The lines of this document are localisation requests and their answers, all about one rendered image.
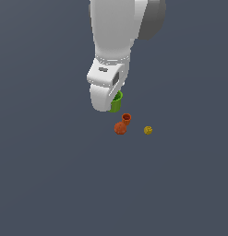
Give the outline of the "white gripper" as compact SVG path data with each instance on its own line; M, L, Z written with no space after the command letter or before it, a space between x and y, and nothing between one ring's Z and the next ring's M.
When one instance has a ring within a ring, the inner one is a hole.
M96 111L111 110L111 102L125 85L129 62L129 56L120 60L104 60L95 56L87 74L87 81L90 83L91 104Z

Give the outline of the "green cup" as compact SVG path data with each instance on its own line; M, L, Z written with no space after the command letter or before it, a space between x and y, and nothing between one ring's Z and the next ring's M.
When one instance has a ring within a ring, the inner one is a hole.
M121 91L118 91L111 102L110 112L118 112L120 110L122 98L123 98L123 93Z

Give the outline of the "small orange cup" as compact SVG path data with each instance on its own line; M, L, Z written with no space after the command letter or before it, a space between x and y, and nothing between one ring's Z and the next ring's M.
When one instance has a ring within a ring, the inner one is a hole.
M129 125L130 124L130 121L131 121L131 115L129 113L124 113L122 115L122 122L125 124L125 125Z

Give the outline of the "orange textured ball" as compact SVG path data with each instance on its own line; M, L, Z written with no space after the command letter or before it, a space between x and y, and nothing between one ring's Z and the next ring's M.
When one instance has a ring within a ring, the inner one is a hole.
M123 135L126 132L126 125L123 122L119 122L114 125L114 131L118 135Z

